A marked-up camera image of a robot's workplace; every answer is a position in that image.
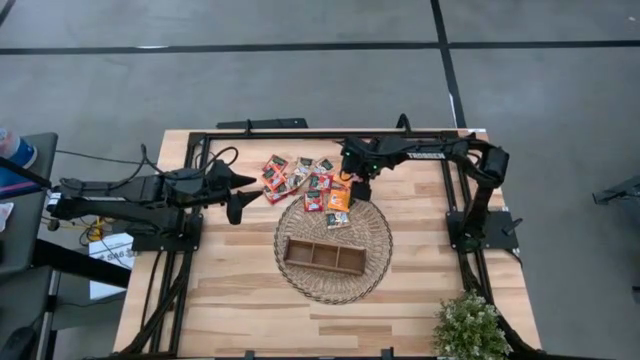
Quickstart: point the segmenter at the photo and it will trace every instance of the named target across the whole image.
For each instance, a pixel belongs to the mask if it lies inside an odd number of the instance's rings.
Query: wooden divider tray
[[[284,263],[308,268],[364,274],[367,250],[362,247],[331,244],[287,237]]]

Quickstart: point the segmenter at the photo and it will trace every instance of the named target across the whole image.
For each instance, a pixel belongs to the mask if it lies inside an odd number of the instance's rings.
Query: green plant
[[[440,304],[440,324],[434,331],[439,355],[458,360],[498,360],[511,352],[504,331],[498,328],[495,306],[483,297],[468,292]]]

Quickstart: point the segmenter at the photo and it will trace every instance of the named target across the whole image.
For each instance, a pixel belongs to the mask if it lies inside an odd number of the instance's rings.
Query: round wicker tray
[[[389,224],[371,202],[356,200],[350,208],[350,226],[327,229],[322,212],[305,212],[302,197],[284,211],[276,228],[274,253],[278,269],[304,296],[325,304],[347,304],[363,298],[382,280],[389,268],[393,238]],[[362,276],[286,265],[287,237],[360,246],[367,249]]]

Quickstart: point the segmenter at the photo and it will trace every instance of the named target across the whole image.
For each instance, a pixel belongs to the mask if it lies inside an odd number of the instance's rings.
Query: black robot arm
[[[226,204],[229,222],[240,224],[242,209],[262,192],[233,194],[231,190],[255,181],[235,174],[222,160],[215,160],[206,173],[184,168],[119,182],[61,179],[52,190],[47,211],[62,220],[98,215],[127,221],[126,231],[134,237],[134,245],[136,236],[179,239],[189,230],[185,209],[194,206]]]
[[[461,245],[472,251],[485,237],[484,226],[489,200],[493,191],[504,182],[509,154],[486,141],[471,135],[459,139],[406,140],[399,136],[373,138],[366,142],[349,137],[342,143],[342,172],[357,175],[362,181],[354,183],[352,196],[371,199],[369,181],[382,169],[394,169],[407,160],[448,160],[477,184],[475,196],[465,209],[460,226]]]

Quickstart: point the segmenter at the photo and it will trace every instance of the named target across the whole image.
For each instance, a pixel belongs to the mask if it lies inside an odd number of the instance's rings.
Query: wooden tabletop
[[[161,169],[182,167],[188,135],[186,130],[165,133]],[[215,153],[231,145],[240,151],[233,170],[256,178],[271,154],[290,162],[298,156],[326,156],[340,163],[340,146],[329,140],[215,140],[211,150]],[[222,158],[228,161],[231,155]],[[452,177],[458,204],[463,204],[455,166]],[[473,191],[475,183],[469,183]],[[431,344],[438,324],[434,312],[441,299],[456,297],[463,289],[445,224],[448,205],[442,168],[437,161],[409,161],[394,171],[383,170],[371,184],[372,201],[392,230],[393,257],[380,285],[348,305],[311,301],[278,271],[274,232],[283,210],[295,197],[275,206],[260,197],[244,210],[238,226],[228,224],[224,208],[204,210],[204,233],[191,268],[179,356],[241,356],[245,350],[255,350],[258,356],[377,356],[380,349],[390,346],[398,356],[437,355]],[[256,183],[246,190],[261,188]],[[500,190],[494,193],[491,205],[504,206]],[[128,345],[140,329],[155,256],[144,253],[136,259],[114,351]],[[485,251],[485,256],[498,309],[527,343],[539,347],[519,264],[501,250]],[[163,261],[164,256],[149,314],[155,308]],[[161,350],[168,347],[172,319],[169,313]]]

